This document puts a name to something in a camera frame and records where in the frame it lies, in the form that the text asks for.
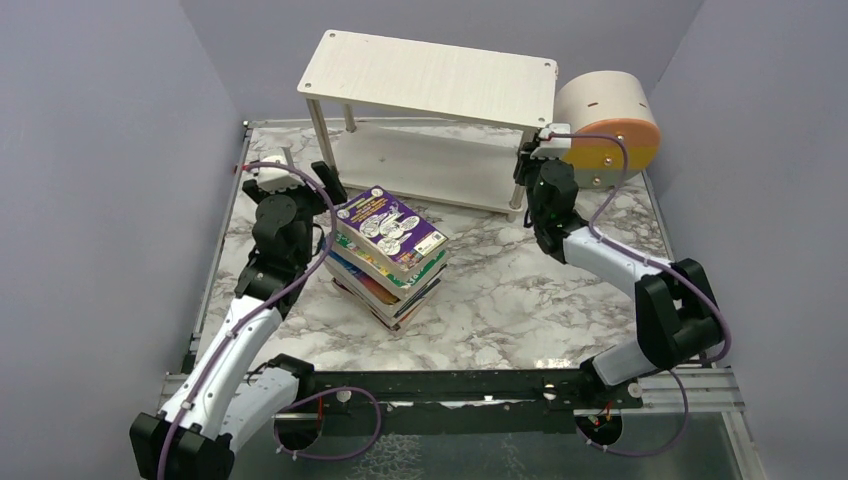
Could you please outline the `purple cartoon book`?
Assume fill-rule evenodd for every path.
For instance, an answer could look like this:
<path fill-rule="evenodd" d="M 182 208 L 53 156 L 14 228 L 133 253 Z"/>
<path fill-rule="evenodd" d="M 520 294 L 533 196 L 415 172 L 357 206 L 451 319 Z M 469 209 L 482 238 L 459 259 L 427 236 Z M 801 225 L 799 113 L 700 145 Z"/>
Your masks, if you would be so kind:
<path fill-rule="evenodd" d="M 335 210 L 342 234 L 392 275 L 408 280 L 446 248 L 448 237 L 379 185 Z"/>

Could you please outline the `green 104-storey treehouse book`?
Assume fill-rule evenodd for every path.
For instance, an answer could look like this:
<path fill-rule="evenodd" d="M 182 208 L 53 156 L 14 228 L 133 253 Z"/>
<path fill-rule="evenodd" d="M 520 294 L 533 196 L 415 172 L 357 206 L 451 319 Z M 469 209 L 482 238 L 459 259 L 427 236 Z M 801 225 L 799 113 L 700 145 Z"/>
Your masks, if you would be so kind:
<path fill-rule="evenodd" d="M 426 264 L 414 267 L 410 276 L 405 278 L 390 271 L 387 261 L 378 260 L 341 233 L 335 234 L 333 251 L 399 298 L 409 297 L 438 278 L 450 257 L 449 253 L 443 250 Z"/>

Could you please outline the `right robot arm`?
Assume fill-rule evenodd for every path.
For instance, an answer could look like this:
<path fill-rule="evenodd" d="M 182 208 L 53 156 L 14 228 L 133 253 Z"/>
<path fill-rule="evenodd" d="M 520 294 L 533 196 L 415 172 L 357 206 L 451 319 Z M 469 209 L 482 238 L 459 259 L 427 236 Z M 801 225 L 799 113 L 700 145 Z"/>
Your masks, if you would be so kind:
<path fill-rule="evenodd" d="M 672 369 L 729 341 L 704 268 L 645 255 L 604 236 L 575 209 L 578 186 L 571 165 L 518 155 L 516 183 L 525 189 L 525 227 L 554 260 L 586 270 L 629 297 L 636 334 L 579 366 L 576 390 L 598 401 L 630 380 Z"/>

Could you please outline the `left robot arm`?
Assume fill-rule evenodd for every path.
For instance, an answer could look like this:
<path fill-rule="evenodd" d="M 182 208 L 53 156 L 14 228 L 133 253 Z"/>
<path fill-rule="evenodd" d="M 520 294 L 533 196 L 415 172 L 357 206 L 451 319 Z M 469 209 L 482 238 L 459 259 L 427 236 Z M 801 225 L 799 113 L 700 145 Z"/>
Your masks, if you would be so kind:
<path fill-rule="evenodd" d="M 316 216 L 347 200 L 336 168 L 312 163 L 307 175 L 285 163 L 245 165 L 242 189 L 257 205 L 254 247 L 239 276 L 225 322 L 184 383 L 154 414 L 140 413 L 130 441 L 143 479 L 227 479 L 245 419 L 225 422 L 236 391 L 261 346 L 286 318 L 307 279 L 325 261 L 337 231 L 331 217 L 321 248 Z"/>

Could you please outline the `red bottom books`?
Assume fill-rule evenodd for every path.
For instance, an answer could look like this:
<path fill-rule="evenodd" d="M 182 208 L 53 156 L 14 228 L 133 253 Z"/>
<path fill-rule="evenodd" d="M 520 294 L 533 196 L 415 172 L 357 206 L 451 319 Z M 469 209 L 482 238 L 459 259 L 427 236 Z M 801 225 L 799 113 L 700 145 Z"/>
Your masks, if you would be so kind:
<path fill-rule="evenodd" d="M 431 279 L 418 281 L 403 293 L 395 294 L 377 280 L 337 254 L 331 254 L 323 266 L 332 275 L 339 293 L 361 306 L 387 330 L 403 330 L 434 297 L 442 283 L 444 266 Z"/>

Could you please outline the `round wooden drawer box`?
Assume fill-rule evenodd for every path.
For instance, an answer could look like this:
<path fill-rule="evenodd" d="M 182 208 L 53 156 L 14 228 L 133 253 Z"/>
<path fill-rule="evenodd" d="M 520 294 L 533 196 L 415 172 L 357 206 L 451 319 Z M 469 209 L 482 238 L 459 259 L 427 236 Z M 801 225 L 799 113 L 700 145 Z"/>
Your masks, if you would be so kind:
<path fill-rule="evenodd" d="M 566 83 L 554 98 L 554 121 L 575 133 L 590 135 L 572 141 L 564 161 L 573 166 L 582 188 L 604 189 L 644 171 L 654 159 L 661 131 L 637 77 L 622 71 L 594 71 Z M 618 138 L 627 148 L 623 170 L 619 146 L 595 134 Z"/>

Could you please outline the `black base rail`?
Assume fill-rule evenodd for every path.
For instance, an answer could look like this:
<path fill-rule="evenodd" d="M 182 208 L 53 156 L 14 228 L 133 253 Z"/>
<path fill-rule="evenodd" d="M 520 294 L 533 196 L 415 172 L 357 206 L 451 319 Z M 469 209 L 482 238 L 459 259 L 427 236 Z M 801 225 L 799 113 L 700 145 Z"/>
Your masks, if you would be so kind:
<path fill-rule="evenodd" d="M 279 356 L 236 379 L 209 437 L 246 440 L 272 426 L 285 440 L 379 435 L 569 434 L 575 415 L 642 402 L 627 385 L 602 387 L 577 369 L 327 371 Z"/>

